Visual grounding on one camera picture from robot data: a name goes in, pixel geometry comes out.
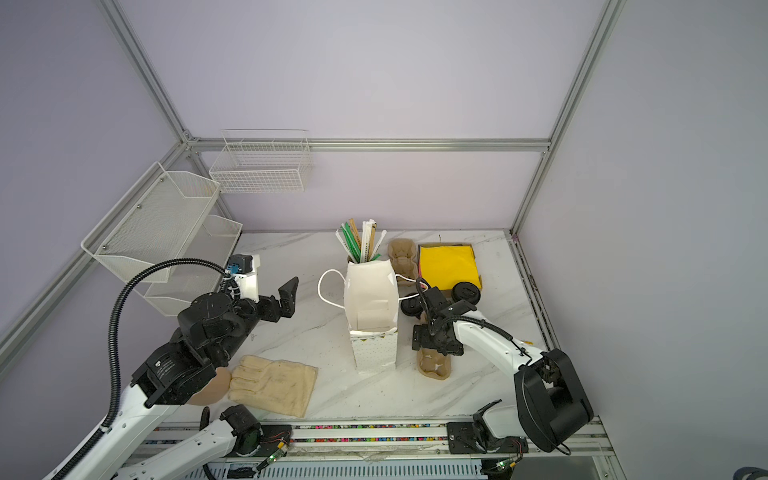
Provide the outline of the pulp two-cup carrier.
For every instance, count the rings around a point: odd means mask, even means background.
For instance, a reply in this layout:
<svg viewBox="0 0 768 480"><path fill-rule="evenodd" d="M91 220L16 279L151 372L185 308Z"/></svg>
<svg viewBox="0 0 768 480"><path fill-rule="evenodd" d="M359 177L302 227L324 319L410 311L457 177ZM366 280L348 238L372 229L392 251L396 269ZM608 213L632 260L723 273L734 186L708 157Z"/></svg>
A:
<svg viewBox="0 0 768 480"><path fill-rule="evenodd" d="M426 314L422 312L413 329L412 349L417 352L417 368L425 377L444 381L451 374L451 358L435 349L425 348L418 339L419 326L427 323Z"/></svg>

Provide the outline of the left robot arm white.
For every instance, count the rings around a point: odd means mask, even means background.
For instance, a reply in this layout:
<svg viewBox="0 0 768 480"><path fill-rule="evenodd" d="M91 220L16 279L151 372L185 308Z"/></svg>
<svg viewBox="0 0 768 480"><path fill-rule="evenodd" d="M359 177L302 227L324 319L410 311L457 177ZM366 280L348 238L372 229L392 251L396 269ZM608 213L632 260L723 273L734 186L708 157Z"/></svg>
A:
<svg viewBox="0 0 768 480"><path fill-rule="evenodd" d="M236 405L192 437L149 459L127 462L158 425L229 364L259 321L293 316L298 286L293 277L277 296L234 299L211 292L196 298L179 313L172 338L138 367L102 423L49 478L179 479L228 455L269 458L285 450L289 432L267 437L248 408Z"/></svg>

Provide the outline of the stacked pulp cup carriers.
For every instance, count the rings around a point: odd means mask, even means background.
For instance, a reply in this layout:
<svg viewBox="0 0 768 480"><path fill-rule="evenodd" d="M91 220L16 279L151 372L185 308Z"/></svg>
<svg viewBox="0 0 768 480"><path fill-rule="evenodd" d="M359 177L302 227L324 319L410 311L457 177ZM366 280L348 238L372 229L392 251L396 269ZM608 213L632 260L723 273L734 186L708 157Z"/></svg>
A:
<svg viewBox="0 0 768 480"><path fill-rule="evenodd" d="M418 247L415 241L396 238L388 244L388 258L399 285L412 284L418 277Z"/></svg>

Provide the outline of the cartoon animal paper gift bag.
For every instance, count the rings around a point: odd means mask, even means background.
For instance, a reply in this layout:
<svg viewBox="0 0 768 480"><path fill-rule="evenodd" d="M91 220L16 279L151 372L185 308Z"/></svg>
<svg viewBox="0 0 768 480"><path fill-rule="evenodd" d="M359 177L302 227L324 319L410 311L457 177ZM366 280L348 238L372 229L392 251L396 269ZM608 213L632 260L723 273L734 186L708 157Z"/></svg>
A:
<svg viewBox="0 0 768 480"><path fill-rule="evenodd" d="M322 285L329 275L341 279L341 303L323 295ZM317 282L320 300L345 314L355 367L361 374L376 374L396 365L400 304L417 296L400 294L398 282L402 279L415 283L397 274L389 261L375 260L349 263L345 272L328 269Z"/></svg>

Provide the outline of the black plastic cup lids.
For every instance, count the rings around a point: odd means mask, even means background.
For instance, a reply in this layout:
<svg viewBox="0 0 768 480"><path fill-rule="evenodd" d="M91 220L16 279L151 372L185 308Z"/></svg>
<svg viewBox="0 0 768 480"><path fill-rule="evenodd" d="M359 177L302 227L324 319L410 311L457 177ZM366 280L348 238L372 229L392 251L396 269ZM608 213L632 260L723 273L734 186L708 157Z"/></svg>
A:
<svg viewBox="0 0 768 480"><path fill-rule="evenodd" d="M400 302L400 310L408 317L419 319L424 313L424 305L417 296L413 296Z"/></svg>

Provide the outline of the white mesh shelf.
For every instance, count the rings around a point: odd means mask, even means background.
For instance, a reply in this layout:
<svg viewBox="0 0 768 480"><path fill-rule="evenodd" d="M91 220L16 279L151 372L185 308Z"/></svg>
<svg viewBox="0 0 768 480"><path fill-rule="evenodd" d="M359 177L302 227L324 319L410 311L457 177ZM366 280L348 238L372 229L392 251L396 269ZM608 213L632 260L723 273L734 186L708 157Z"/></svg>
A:
<svg viewBox="0 0 768 480"><path fill-rule="evenodd" d="M218 182L153 164L81 241L81 248L123 282L181 257L211 213Z"/></svg>
<svg viewBox="0 0 768 480"><path fill-rule="evenodd" d="M241 223L208 215L182 257L199 258L225 266L241 232ZM150 284L141 296L160 314L176 317L195 298L216 290L220 279L219 274L206 267L175 266L170 269L167 282Z"/></svg>

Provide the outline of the white mesh shelf upper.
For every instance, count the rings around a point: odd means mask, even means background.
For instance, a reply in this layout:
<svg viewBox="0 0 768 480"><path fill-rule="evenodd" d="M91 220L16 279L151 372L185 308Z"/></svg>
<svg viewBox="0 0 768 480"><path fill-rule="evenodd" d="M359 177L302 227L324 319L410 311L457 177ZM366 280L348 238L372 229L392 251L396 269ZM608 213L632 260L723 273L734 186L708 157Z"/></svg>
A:
<svg viewBox="0 0 768 480"><path fill-rule="evenodd" d="M81 248L123 282L181 257L211 213L218 182L153 164L81 241Z"/></svg>

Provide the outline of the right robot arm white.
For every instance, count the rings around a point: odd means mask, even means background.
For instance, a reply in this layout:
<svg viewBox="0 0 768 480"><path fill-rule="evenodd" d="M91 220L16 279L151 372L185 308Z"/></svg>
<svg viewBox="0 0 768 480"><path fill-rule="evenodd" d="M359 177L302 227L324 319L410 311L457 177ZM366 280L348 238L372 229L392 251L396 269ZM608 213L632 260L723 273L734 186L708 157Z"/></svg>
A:
<svg viewBox="0 0 768 480"><path fill-rule="evenodd" d="M565 352L526 346L474 303L435 287L403 300L401 311L424 318L413 328L414 350L461 356L470 348L512 381L513 406L494 400L473 414L471 449L495 453L506 441L527 439L546 453L571 453L566 441L593 420L594 410Z"/></svg>

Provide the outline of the beige work glove left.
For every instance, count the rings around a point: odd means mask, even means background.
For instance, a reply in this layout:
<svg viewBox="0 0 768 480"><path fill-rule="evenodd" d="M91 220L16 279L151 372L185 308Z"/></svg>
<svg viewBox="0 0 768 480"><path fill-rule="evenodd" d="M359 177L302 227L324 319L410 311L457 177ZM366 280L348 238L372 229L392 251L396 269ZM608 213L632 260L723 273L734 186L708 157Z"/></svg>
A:
<svg viewBox="0 0 768 480"><path fill-rule="evenodd" d="M317 367L246 355L231 374L227 397L248 407L303 418L317 376Z"/></svg>

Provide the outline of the green wrapped straw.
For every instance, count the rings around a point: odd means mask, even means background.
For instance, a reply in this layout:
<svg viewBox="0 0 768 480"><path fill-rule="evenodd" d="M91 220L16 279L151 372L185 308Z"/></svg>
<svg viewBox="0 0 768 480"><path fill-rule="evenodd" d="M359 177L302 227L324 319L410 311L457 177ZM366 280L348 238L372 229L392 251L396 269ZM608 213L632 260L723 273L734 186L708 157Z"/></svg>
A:
<svg viewBox="0 0 768 480"><path fill-rule="evenodd" d="M344 247L345 251L347 252L348 259L351 262L354 262L357 264L360 264L359 262L360 246L361 246L360 233L361 231L357 229L357 226L353 219L349 219L347 222L342 223L336 231L337 240L341 243L341 245ZM383 240L385 239L386 234L387 234L387 231L382 230L380 232L380 235L377 235L377 239L381 239L383 243ZM371 261L379 260L381 258L381 253L379 252L379 249L378 249L378 254Z"/></svg>

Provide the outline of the green paper cup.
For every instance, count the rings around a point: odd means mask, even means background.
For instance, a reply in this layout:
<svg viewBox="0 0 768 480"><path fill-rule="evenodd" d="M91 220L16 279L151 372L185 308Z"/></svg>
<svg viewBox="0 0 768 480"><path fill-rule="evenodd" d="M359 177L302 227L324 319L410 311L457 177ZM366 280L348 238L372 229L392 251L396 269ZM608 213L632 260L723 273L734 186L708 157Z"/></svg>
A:
<svg viewBox="0 0 768 480"><path fill-rule="evenodd" d="M453 286L451 297L454 302L466 301L472 305L477 305L481 300L481 289L471 282L459 282Z"/></svg>

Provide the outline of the aluminium frame profiles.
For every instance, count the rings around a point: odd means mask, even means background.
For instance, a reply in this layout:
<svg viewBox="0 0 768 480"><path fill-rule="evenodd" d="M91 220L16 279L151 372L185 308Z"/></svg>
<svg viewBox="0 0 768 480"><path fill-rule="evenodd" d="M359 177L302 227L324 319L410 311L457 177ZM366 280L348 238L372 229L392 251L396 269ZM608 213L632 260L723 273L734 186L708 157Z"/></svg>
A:
<svg viewBox="0 0 768 480"><path fill-rule="evenodd" d="M118 45L124 51L129 63L139 75L142 84L163 118L171 125L178 140L162 157L159 167L168 168L181 159L188 158L198 170L203 170L200 153L213 151L223 146L219 141L208 138L188 139L182 130L181 120L171 106L170 98L160 85L159 77L149 65L146 52L139 45L138 37L129 25L123 8L117 1L95 3L113 32ZM535 196L545 178L562 135L576 112L578 103L588 84L598 58L610 38L618 18L625 6L623 1L606 1L585 53L580 60L577 73L569 87L568 94L558 113L553 132L546 139L524 138L317 138L309 141L314 152L523 152L535 151L542 154L527 188L521 206L511 226L513 233L522 230ZM132 210L134 201L149 192L151 183L159 177L159 167L152 166L123 195L112 209L97 224L98 230L122 220ZM40 295L8 327L1 336L1 377L6 378L30 349L36 338L47 326L55 310L65 301L69 293L95 267L95 260L87 252L79 250L62 270L51 280Z"/></svg>

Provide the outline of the white mesh shelf lower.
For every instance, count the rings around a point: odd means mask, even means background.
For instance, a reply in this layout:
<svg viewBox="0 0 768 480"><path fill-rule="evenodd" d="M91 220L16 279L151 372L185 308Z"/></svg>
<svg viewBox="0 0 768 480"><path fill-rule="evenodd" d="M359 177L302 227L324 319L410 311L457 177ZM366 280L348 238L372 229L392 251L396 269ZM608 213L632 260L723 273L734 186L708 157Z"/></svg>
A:
<svg viewBox="0 0 768 480"><path fill-rule="evenodd" d="M182 257L199 258L225 266L241 232L241 223L208 215ZM167 282L150 284L141 296L160 314L176 317L195 298L216 290L220 279L219 274L206 267L175 266L170 269Z"/></svg>

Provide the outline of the cardboard box yellow napkins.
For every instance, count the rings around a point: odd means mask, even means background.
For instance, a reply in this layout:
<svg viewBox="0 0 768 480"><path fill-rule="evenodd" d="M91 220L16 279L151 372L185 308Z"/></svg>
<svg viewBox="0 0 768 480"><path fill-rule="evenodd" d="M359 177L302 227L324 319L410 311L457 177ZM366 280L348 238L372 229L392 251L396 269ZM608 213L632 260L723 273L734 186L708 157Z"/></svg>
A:
<svg viewBox="0 0 768 480"><path fill-rule="evenodd" d="M471 244L420 244L417 265L419 276L441 291L449 291L462 282L482 289L482 277Z"/></svg>

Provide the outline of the kraft bowl with green plant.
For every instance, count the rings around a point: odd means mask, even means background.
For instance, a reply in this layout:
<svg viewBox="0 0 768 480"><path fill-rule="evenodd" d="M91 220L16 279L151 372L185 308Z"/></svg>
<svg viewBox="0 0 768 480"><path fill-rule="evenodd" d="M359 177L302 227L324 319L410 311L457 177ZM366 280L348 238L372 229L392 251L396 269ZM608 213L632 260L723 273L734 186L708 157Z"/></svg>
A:
<svg viewBox="0 0 768 480"><path fill-rule="evenodd" d="M231 382L231 373L225 367L216 369L215 376L202 388L195 393L188 401L187 405L209 406L222 400L228 393Z"/></svg>

